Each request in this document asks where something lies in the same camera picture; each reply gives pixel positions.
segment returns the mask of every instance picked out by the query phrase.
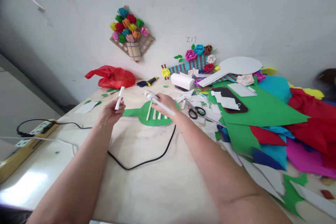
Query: electrical cord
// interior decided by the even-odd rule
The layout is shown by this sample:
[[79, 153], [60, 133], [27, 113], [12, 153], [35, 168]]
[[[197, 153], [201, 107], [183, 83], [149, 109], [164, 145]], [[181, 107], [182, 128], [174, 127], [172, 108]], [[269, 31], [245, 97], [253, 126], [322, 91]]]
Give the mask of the electrical cord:
[[[48, 138], [39, 138], [39, 137], [35, 137], [35, 135], [32, 135], [32, 134], [28, 134], [28, 133], [24, 133], [24, 132], [21, 132], [19, 129], [20, 129], [20, 126], [22, 125], [22, 124], [24, 124], [24, 123], [26, 123], [26, 122], [29, 122], [29, 121], [48, 121], [48, 122], [51, 122], [51, 123], [54, 123], [54, 124], [59, 124], [59, 125], [63, 125], [63, 124], [75, 124], [78, 128], [80, 128], [81, 130], [85, 130], [85, 129], [90, 129], [90, 128], [92, 128], [92, 127], [86, 127], [86, 128], [84, 128], [84, 127], [81, 127], [81, 126], [79, 126], [77, 123], [75, 123], [75, 122], [62, 122], [62, 123], [58, 123], [58, 122], [55, 122], [55, 121], [51, 121], [51, 120], [46, 120], [46, 119], [31, 119], [31, 120], [27, 120], [27, 121], [24, 121], [24, 122], [22, 122], [22, 123], [20, 123], [20, 125], [16, 128], [16, 131], [17, 131], [17, 133], [20, 135], [20, 136], [22, 136], [22, 137], [2, 137], [2, 136], [0, 136], [0, 139], [1, 138], [5, 138], [5, 139], [27, 139], [27, 138], [31, 138], [31, 139], [42, 139], [42, 140], [49, 140], [49, 141], [59, 141], [59, 142], [63, 142], [63, 143], [66, 143], [66, 144], [70, 144], [70, 145], [72, 145], [72, 153], [73, 153], [73, 155], [75, 155], [75, 151], [74, 151], [74, 146], [76, 146], [76, 148], [77, 148], [77, 150], [78, 150], [78, 147], [77, 147], [77, 145], [75, 145], [75, 144], [72, 144], [72, 143], [69, 143], [69, 142], [66, 142], [66, 141], [63, 141], [63, 140], [58, 140], [58, 139], [48, 139]], [[160, 158], [162, 158], [165, 154], [166, 154], [166, 152], [168, 151], [168, 148], [169, 148], [169, 145], [170, 145], [170, 143], [171, 143], [171, 141], [172, 141], [172, 139], [173, 139], [173, 136], [174, 136], [174, 133], [175, 133], [175, 130], [176, 130], [176, 125], [174, 126], [174, 130], [173, 130], [173, 133], [172, 133], [172, 135], [171, 135], [171, 137], [170, 137], [170, 140], [169, 140], [169, 142], [168, 142], [168, 145], [167, 145], [167, 147], [166, 147], [166, 150], [164, 151], [164, 153], [161, 155], [161, 156], [159, 156], [159, 157], [157, 157], [157, 158], [155, 158], [155, 159], [151, 159], [151, 160], [148, 160], [148, 161], [145, 161], [145, 162], [142, 162], [142, 163], [140, 163], [140, 164], [137, 164], [136, 166], [133, 166], [133, 167], [131, 167], [131, 168], [126, 168], [125, 166], [123, 166], [119, 161], [118, 161], [118, 159], [115, 157], [115, 156], [113, 156], [113, 154], [110, 152], [110, 151], [107, 151], [107, 153], [117, 162], [117, 164], [121, 167], [121, 168], [123, 168], [124, 170], [127, 170], [127, 171], [129, 171], [129, 170], [133, 170], [133, 169], [135, 169], [135, 168], [137, 168], [137, 167], [139, 167], [139, 166], [141, 166], [141, 165], [144, 165], [144, 164], [147, 164], [147, 163], [150, 163], [150, 162], [153, 162], [153, 161], [156, 161], [156, 160], [159, 160]]]

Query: plastic bag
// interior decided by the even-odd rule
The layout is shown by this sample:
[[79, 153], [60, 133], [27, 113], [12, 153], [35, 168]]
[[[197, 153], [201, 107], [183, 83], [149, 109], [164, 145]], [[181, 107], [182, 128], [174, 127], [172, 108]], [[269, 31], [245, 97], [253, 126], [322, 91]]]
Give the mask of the plastic bag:
[[120, 89], [122, 86], [128, 88], [135, 84], [135, 76], [130, 71], [113, 66], [102, 66], [90, 71], [85, 77], [90, 79], [93, 75], [104, 77], [99, 80], [98, 86], [102, 88]]

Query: white table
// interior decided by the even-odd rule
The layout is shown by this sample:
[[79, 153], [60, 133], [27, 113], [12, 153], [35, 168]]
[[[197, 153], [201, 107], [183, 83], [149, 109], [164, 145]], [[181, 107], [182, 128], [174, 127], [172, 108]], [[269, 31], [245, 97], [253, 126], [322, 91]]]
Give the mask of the white table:
[[[151, 87], [140, 88], [134, 85], [126, 88], [124, 101], [127, 109], [140, 108], [147, 101], [142, 94], [145, 88], [154, 93], [178, 96], [173, 89], [163, 88], [164, 83], [160, 79]], [[84, 127], [92, 126], [103, 106], [118, 96], [115, 93], [104, 98], [101, 96], [103, 93], [106, 93], [106, 89], [98, 90], [85, 100], [103, 102], [90, 113], [74, 113], [84, 104], [83, 101], [58, 121], [76, 122]], [[110, 151], [124, 166], [134, 166], [160, 156], [173, 129], [173, 124], [166, 127], [147, 127], [136, 117], [122, 117], [113, 129]], [[49, 138], [80, 146], [89, 131], [78, 129], [75, 125], [62, 125]], [[0, 185], [0, 203], [13, 208], [34, 210], [71, 158], [70, 145], [45, 141]], [[287, 174], [299, 175], [291, 164]], [[320, 189], [329, 190], [336, 195], [335, 185], [325, 186], [311, 174], [308, 175], [308, 180], [306, 187], [319, 195]], [[297, 209], [307, 223], [336, 222], [308, 202], [298, 203]], [[305, 223], [287, 210], [284, 211], [294, 223]], [[162, 159], [132, 171], [123, 170], [110, 156], [107, 157], [93, 219], [125, 224], [219, 223], [214, 203], [178, 130], [175, 131], [169, 150]]]

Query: right hand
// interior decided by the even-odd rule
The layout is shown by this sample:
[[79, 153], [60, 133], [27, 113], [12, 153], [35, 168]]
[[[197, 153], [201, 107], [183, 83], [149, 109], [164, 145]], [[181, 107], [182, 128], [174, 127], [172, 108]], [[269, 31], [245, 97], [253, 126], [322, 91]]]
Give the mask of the right hand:
[[[170, 108], [172, 111], [174, 111], [176, 114], [179, 111], [179, 109], [176, 107], [176, 103], [173, 100], [173, 98], [171, 98], [168, 95], [162, 94], [162, 93], [157, 93], [156, 94], [157, 97], [159, 97], [159, 102], [161, 102], [163, 105], [166, 105], [168, 108]], [[159, 111], [161, 114], [163, 114], [164, 116], [168, 116], [169, 118], [172, 118], [172, 115], [169, 114], [166, 110], [164, 110], [163, 108], [161, 108], [159, 105], [153, 103], [152, 104], [152, 108], [156, 109], [157, 111]]]

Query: scissors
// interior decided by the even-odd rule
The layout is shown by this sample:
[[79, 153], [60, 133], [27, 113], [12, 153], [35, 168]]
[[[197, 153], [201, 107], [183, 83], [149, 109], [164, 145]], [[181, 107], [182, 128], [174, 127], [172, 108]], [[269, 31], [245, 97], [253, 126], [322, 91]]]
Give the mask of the scissors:
[[192, 119], [197, 119], [198, 115], [199, 114], [200, 116], [205, 116], [205, 110], [202, 109], [201, 107], [194, 107], [190, 101], [186, 100], [185, 101], [190, 109], [189, 109], [189, 116], [192, 118]]

